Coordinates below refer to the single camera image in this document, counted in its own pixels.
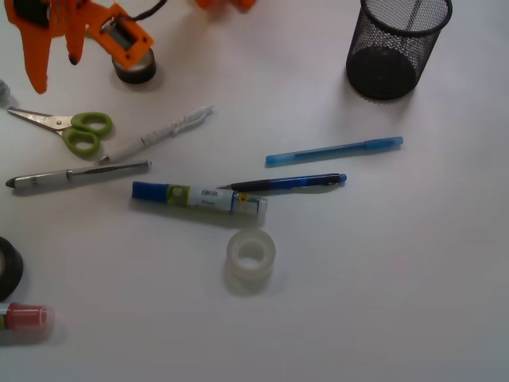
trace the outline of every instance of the pen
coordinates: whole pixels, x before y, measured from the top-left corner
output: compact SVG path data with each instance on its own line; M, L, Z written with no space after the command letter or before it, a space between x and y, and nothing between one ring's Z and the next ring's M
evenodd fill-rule
M59 170L48 173L36 173L34 175L27 175L25 177L13 177L6 181L6 186L12 189L20 189L22 187L34 187L39 185L62 185L72 182L75 177L90 176L97 173L112 173L124 169L134 168L150 168L151 161L141 160L135 162L127 162L119 165L110 166L93 166L85 167L83 169L73 170Z
M337 185L347 180L344 173L327 173L325 175L311 175L308 177L284 177L283 179L265 179L263 181L245 181L224 185L220 189L232 189L241 193L255 191L269 191L272 189L293 189L311 185Z
M110 165L111 163L118 163L125 158L134 155L137 152L156 144L157 142L160 142L165 138L174 137L182 130L198 127L203 122L205 122L205 119L207 119L207 117L212 114L213 111L213 106L202 107L200 110L195 111L191 115L185 116L178 122L172 123L167 127L163 127L160 130L147 134L144 137L140 137L135 144L123 150L110 155L105 155L96 163L96 165Z
M266 157L268 166L284 166L297 162L309 162L334 158L341 155L362 154L400 147L403 137L372 139L371 141L351 143L349 145L323 147L320 149L296 151L294 153L269 155Z

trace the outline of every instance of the mesh pencil holder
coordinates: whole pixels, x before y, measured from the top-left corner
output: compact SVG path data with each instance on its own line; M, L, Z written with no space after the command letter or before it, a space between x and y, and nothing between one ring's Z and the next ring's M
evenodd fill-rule
M359 93L396 99L414 89L442 28L451 0L360 0L347 58L347 77Z

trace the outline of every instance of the black electrical tape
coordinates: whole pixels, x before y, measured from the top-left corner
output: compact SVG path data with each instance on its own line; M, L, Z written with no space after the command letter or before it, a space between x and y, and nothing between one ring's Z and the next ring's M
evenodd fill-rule
M132 70L123 69L122 65L113 57L111 60L119 79L128 84L143 84L156 74L156 59L153 56L152 49L145 53L145 56L134 65L135 69Z
M0 301L14 292L23 275L23 259L16 248L0 237Z

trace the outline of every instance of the blue glue stick cap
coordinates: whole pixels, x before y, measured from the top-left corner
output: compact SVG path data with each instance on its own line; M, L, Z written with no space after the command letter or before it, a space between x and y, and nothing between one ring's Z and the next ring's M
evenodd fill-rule
M157 183L145 183L143 181L133 181L134 199L166 203L167 192L168 185L159 185Z

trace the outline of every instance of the glue stick label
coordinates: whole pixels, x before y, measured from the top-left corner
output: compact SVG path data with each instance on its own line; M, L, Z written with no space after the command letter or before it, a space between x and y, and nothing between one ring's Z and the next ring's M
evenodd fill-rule
M235 191L230 189L209 189L190 187L188 195L189 207L197 209L214 209L222 212L231 211L231 199Z
M4 304L0 304L0 330L7 330L7 309L9 305L7 304L5 308L2 305Z

